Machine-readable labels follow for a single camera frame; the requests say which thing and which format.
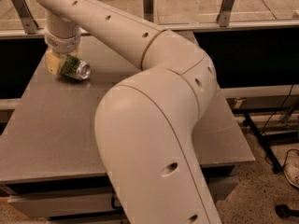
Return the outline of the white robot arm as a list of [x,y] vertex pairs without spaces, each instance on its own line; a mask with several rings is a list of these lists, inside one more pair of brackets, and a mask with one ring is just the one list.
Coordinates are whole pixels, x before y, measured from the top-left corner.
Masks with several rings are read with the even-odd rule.
[[222,224],[192,144],[217,89],[208,55],[163,26],[97,0],[36,1],[140,70],[105,94],[94,124],[130,224]]

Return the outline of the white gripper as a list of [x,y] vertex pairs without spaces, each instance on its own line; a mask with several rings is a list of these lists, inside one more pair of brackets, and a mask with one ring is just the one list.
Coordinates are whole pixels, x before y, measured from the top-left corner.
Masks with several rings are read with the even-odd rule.
[[50,49],[45,53],[46,65],[53,75],[60,76],[66,55],[78,57],[78,45],[80,42],[80,30],[77,26],[70,30],[66,37],[56,35],[48,27],[44,28],[45,42]]

